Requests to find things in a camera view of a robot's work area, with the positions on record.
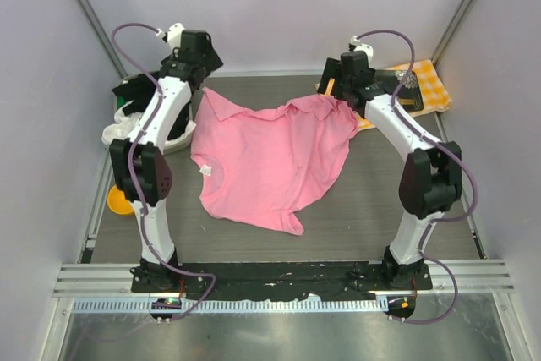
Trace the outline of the pink t shirt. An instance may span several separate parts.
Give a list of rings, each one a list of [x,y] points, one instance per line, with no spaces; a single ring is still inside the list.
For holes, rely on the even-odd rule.
[[[206,88],[191,157],[203,176],[210,216],[301,236],[296,214],[339,178],[358,132],[343,101],[313,94],[259,111]]]

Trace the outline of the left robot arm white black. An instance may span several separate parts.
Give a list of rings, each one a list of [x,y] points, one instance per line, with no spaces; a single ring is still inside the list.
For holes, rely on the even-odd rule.
[[[179,268],[169,232],[172,171],[163,152],[178,115],[223,64],[204,30],[176,24],[168,31],[153,31],[171,52],[161,61],[158,75],[150,78],[155,91],[140,120],[126,139],[115,139],[109,146],[115,184],[134,209],[142,240],[139,264],[130,271],[134,293],[169,293],[188,276]]]

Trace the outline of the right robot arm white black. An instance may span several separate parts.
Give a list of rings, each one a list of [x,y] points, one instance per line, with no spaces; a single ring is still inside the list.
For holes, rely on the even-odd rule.
[[[424,130],[408,114],[420,100],[415,73],[376,70],[362,47],[327,58],[317,91],[345,101],[372,123],[404,161],[398,195],[401,223],[385,248],[382,279],[399,289],[421,274],[424,248],[435,223],[462,195],[462,152],[455,142],[444,143]]]

